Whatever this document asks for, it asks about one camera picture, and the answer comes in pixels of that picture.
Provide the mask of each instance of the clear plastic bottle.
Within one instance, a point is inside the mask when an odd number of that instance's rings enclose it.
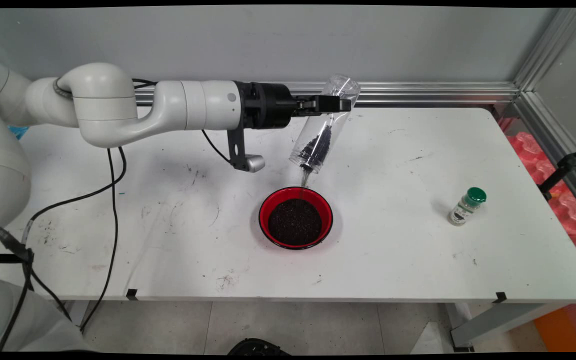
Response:
[[[448,214],[448,221],[454,226],[462,226],[466,220],[486,202],[486,193],[478,188],[471,187],[466,194],[462,196],[457,206]]]
[[[339,96],[342,100],[350,100],[352,110],[360,91],[361,87],[356,81],[346,75],[335,74],[328,79],[320,95]],[[349,116],[350,111],[309,117],[295,141],[290,161],[318,174]]]

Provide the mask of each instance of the blue object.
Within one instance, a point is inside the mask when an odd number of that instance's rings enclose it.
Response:
[[[10,131],[14,134],[14,136],[16,137],[17,140],[21,139],[21,137],[24,136],[24,134],[27,132],[28,130],[28,126],[24,126],[24,127],[16,127],[16,126],[8,126],[8,129],[10,129]]]

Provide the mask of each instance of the bowl rim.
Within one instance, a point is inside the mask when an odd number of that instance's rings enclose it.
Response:
[[[328,227],[328,230],[326,231],[326,233],[321,237],[321,239],[315,240],[315,241],[313,241],[309,244],[305,244],[305,245],[293,245],[293,246],[291,246],[289,244],[284,244],[277,239],[274,239],[272,236],[270,236],[270,234],[266,234],[264,227],[261,225],[261,210],[264,207],[264,204],[266,203],[266,201],[268,201],[268,199],[270,199],[271,196],[273,196],[277,192],[285,191],[286,189],[306,189],[307,191],[311,191],[311,192],[315,193],[317,196],[319,196],[324,201],[324,203],[326,204],[326,206],[330,210],[330,226]],[[270,240],[270,242],[275,244],[276,246],[279,246],[280,248],[284,248],[284,249],[288,249],[288,250],[304,250],[304,249],[312,248],[313,246],[321,243],[330,234],[330,231],[332,230],[333,221],[334,221],[334,214],[332,212],[332,207],[330,206],[330,204],[326,200],[326,198],[324,196],[322,196],[322,194],[318,193],[317,191],[315,191],[313,189],[309,189],[308,187],[303,187],[303,186],[286,186],[286,187],[282,187],[281,189],[277,189],[277,190],[273,191],[268,196],[266,196],[266,198],[263,200],[263,202],[261,203],[261,206],[259,206],[259,214],[257,215],[257,222],[259,223],[259,228],[261,229],[261,232],[266,237],[266,239]]]

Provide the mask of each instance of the jar label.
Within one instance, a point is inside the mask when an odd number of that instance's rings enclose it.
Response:
[[[450,219],[455,224],[463,224],[466,223],[466,219],[468,219],[471,214],[472,212],[457,204],[457,206],[455,206],[454,209],[450,212]]]

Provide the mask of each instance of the black tripod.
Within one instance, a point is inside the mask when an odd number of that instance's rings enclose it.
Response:
[[[557,162],[557,170],[555,170],[552,175],[548,176],[546,180],[539,185],[539,191],[546,198],[546,201],[550,201],[553,196],[551,195],[551,189],[562,180],[568,173],[575,170],[576,168],[576,152],[569,153],[565,155],[559,162]]]

